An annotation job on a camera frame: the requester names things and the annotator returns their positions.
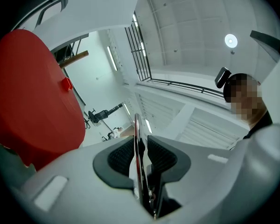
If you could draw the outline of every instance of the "textured black pad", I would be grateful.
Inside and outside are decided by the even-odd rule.
[[[134,157],[133,140],[115,149],[108,156],[108,164],[115,171],[129,176],[130,164]]]
[[[133,190],[133,180],[128,177],[134,157],[133,143],[134,137],[130,136],[99,152],[93,159],[95,173],[112,188]]]
[[[154,136],[147,138],[147,154],[163,183],[180,180],[191,166],[191,159],[183,151]]]

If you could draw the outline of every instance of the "wooden handle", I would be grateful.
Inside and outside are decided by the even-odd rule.
[[[63,63],[61,63],[59,66],[61,69],[67,67],[68,65],[72,64],[73,62],[82,59],[85,56],[88,56],[88,51],[83,51],[75,56],[72,56],[71,58],[67,59],[66,61],[64,61]]]

